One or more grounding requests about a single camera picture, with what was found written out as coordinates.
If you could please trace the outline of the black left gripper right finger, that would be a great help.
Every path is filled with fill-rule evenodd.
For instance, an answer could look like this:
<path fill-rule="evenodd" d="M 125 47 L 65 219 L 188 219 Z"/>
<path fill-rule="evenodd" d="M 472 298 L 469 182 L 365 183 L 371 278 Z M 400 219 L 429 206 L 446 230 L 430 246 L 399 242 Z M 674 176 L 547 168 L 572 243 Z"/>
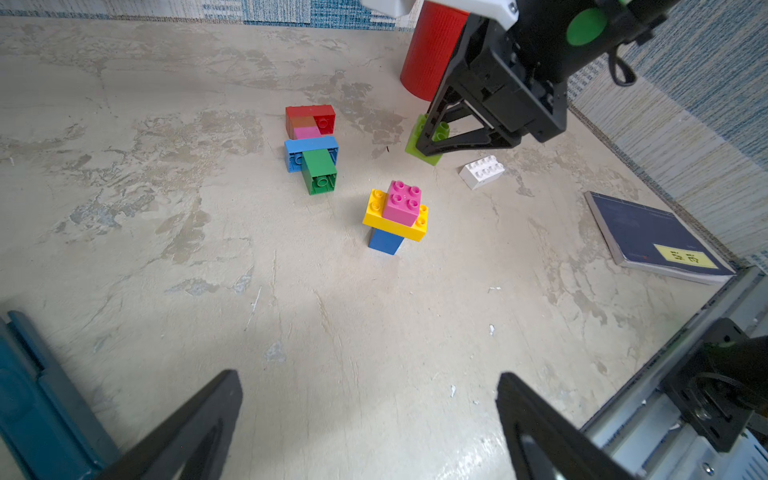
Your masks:
<path fill-rule="evenodd" d="M 632 477 L 516 374 L 501 374 L 496 407 L 518 479 Z"/>

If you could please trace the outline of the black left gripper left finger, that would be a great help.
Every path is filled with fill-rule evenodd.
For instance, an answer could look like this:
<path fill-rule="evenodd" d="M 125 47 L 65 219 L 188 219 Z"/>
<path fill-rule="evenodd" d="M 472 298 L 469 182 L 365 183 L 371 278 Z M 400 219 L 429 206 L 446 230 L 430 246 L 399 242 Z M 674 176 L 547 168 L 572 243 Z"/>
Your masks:
<path fill-rule="evenodd" d="M 221 371 L 101 479 L 218 479 L 243 400 L 238 372 Z"/>

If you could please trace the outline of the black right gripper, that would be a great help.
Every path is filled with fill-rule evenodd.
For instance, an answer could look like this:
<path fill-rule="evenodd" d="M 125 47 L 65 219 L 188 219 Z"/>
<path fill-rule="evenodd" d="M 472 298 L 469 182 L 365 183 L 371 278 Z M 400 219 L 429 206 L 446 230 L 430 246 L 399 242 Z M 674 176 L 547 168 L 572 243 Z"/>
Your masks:
<path fill-rule="evenodd" d="M 511 149 L 530 134 L 544 143 L 567 127 L 567 88 L 536 78 L 520 48 L 498 22 L 469 16 L 432 101 L 416 150 L 425 157 L 464 150 Z M 462 134 L 450 125 L 465 118 L 479 129 Z"/>

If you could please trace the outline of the pink lego brick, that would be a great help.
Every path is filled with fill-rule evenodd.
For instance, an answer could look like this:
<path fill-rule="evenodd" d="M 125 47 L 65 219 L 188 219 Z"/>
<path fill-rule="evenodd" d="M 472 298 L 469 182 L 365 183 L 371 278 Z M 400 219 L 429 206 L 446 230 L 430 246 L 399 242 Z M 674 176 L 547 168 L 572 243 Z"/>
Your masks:
<path fill-rule="evenodd" d="M 411 227 L 420 214 L 422 191 L 402 181 L 391 182 L 382 217 Z"/>

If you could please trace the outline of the yellow lego brick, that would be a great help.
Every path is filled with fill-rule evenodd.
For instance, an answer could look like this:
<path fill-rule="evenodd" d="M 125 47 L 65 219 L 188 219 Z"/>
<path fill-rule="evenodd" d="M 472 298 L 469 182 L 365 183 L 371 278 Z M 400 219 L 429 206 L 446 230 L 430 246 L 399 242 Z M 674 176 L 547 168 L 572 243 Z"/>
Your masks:
<path fill-rule="evenodd" d="M 370 193 L 362 224 L 408 240 L 420 242 L 428 231 L 429 208 L 421 205 L 419 215 L 411 226 L 386 219 L 382 216 L 388 200 L 384 191 L 373 189 Z"/>

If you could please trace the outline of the red lego brick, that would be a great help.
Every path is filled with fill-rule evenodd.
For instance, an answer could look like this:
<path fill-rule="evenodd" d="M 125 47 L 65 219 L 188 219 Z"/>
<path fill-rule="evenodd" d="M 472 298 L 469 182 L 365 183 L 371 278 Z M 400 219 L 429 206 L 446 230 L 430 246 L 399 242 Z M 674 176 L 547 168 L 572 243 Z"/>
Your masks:
<path fill-rule="evenodd" d="M 286 130 L 291 140 L 332 135 L 336 112 L 331 105 L 288 106 Z"/>

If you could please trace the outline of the dark blue lego brick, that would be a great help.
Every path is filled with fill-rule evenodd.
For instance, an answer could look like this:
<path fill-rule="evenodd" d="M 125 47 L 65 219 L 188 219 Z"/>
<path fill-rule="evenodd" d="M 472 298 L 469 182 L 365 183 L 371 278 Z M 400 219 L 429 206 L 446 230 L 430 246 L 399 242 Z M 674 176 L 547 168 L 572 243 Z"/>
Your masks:
<path fill-rule="evenodd" d="M 368 247 L 394 256 L 402 245 L 404 238 L 376 228 L 371 229 Z"/>

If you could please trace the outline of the magenta lego brick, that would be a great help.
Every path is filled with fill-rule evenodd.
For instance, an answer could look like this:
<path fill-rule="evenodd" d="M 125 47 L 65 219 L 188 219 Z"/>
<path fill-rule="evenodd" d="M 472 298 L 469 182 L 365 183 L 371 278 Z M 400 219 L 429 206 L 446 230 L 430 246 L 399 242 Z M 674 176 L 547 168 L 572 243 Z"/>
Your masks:
<path fill-rule="evenodd" d="M 293 128 L 294 140 L 313 139 L 313 138 L 319 138 L 321 136 L 322 136 L 322 133 L 320 132 L 317 126 Z"/>

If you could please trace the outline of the orange lego brick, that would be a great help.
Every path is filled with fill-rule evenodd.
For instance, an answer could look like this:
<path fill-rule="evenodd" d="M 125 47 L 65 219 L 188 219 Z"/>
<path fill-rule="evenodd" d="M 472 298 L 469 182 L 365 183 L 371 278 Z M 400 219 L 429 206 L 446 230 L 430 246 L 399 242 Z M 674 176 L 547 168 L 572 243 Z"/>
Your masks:
<path fill-rule="evenodd" d="M 317 126 L 315 119 L 312 116 L 292 116 L 289 120 L 293 128 L 310 128 Z"/>

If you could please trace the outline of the light blue lego brick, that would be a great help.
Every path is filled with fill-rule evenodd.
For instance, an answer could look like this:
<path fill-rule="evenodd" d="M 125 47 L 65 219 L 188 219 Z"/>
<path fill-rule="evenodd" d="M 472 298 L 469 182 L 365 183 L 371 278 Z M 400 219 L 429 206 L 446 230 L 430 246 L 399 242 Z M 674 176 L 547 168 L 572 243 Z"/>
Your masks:
<path fill-rule="evenodd" d="M 327 150 L 333 163 L 337 163 L 339 145 L 333 136 L 286 140 L 284 146 L 286 152 L 285 163 L 289 173 L 300 172 L 303 164 L 303 154 L 312 150 Z"/>

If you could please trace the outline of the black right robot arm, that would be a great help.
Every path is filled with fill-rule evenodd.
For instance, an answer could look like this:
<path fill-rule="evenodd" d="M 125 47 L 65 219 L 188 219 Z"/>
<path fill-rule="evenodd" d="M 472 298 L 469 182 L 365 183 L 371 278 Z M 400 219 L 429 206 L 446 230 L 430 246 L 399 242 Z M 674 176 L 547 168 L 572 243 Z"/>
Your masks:
<path fill-rule="evenodd" d="M 637 76 L 619 56 L 642 45 L 672 1 L 449 1 L 468 19 L 431 101 L 416 150 L 433 157 L 463 150 L 540 143 L 567 128 L 569 77 L 602 55 L 615 85 Z"/>

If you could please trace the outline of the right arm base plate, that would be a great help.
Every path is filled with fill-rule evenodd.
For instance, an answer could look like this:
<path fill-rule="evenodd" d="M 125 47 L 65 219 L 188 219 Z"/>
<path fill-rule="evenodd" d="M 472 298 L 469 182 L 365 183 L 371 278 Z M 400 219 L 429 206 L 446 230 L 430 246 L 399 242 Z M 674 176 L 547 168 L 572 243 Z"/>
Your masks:
<path fill-rule="evenodd" d="M 662 382 L 684 420 L 718 452 L 730 451 L 755 413 L 767 411 L 767 338 L 716 320 Z"/>

